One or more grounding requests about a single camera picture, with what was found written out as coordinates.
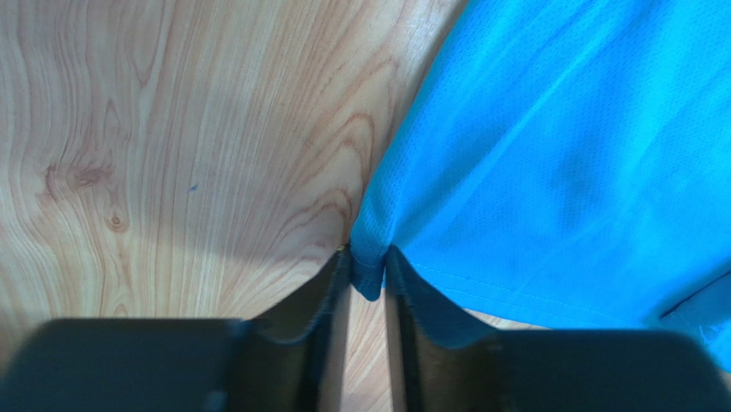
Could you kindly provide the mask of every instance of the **blue fabric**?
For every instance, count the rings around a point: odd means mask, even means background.
[[[397,245],[467,308],[681,330],[731,369],[730,21],[727,0],[473,0],[367,189],[355,287],[376,299]]]

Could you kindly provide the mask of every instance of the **black plastic part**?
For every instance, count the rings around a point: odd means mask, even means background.
[[[239,323],[53,320],[16,355],[3,410],[221,410]]]
[[[336,411],[340,408],[350,252],[251,321],[233,362],[229,411]]]
[[[690,339],[631,330],[495,330],[386,258],[394,410],[731,411],[713,362]]]
[[[4,411],[335,411],[350,303],[341,248],[249,322],[60,319],[15,356]]]

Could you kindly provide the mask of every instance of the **wood knot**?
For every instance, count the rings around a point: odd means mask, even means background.
[[[119,216],[112,216],[111,219],[106,219],[106,226],[109,230],[117,233],[123,233],[127,230],[127,222],[119,218]]]

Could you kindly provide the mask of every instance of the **blue garment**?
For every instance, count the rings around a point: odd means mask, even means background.
[[[731,3],[472,0],[365,194],[353,280],[399,246],[457,304],[668,328],[731,370]]]

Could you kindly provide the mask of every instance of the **light wood table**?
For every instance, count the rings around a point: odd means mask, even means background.
[[[0,365],[49,318],[309,279],[464,4],[0,0]],[[355,295],[343,410],[390,408],[384,331]]]

